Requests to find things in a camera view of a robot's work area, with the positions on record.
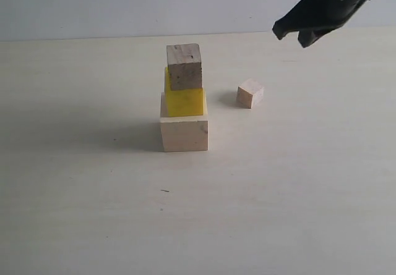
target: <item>table surface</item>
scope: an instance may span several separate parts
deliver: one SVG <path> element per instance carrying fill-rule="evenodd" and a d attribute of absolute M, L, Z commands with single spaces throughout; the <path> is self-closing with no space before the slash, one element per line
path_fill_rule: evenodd
<path fill-rule="evenodd" d="M 209 151 L 163 153 L 199 43 Z M 0 43 L 0 273 L 396 271 L 396 28 Z M 255 109 L 240 83 L 265 86 Z"/>

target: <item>yellow cube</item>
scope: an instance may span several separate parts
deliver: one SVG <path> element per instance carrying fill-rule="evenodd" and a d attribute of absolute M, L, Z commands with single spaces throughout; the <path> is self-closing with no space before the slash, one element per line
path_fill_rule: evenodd
<path fill-rule="evenodd" d="M 165 68 L 165 101 L 169 117 L 204 114 L 204 89 L 171 90 L 168 68 Z"/>

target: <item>white wall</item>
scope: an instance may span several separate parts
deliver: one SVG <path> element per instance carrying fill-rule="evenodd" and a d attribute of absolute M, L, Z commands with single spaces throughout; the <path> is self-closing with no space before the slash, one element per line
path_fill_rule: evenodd
<path fill-rule="evenodd" d="M 0 40 L 268 31 L 298 0 L 0 0 Z M 394 25 L 396 0 L 349 26 Z"/>

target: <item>wooden block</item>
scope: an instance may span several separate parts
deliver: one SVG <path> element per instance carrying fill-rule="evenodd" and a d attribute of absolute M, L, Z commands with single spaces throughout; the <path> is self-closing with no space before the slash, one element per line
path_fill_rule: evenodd
<path fill-rule="evenodd" d="M 202 62 L 198 44 L 168 45 L 166 56 L 173 91 L 202 88 Z"/>
<path fill-rule="evenodd" d="M 247 108 L 253 108 L 264 97 L 264 87 L 253 79 L 246 80 L 238 87 L 236 99 Z"/>
<path fill-rule="evenodd" d="M 165 101 L 169 117 L 204 115 L 204 89 L 171 90 L 167 68 L 165 68 Z"/>
<path fill-rule="evenodd" d="M 204 96 L 204 115 L 169 117 L 165 94 L 161 95 L 160 126 L 165 152 L 208 150 L 208 112 Z"/>

